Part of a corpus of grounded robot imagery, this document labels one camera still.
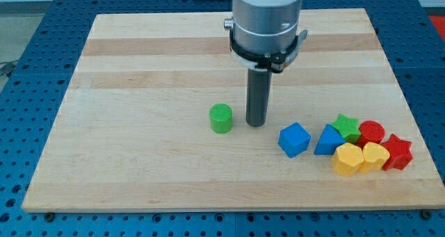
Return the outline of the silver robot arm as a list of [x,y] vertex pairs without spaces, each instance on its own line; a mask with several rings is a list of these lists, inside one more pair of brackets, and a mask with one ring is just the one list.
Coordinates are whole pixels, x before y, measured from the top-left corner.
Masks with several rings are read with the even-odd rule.
[[296,37],[302,0],[232,0],[232,40],[253,54],[276,54]]

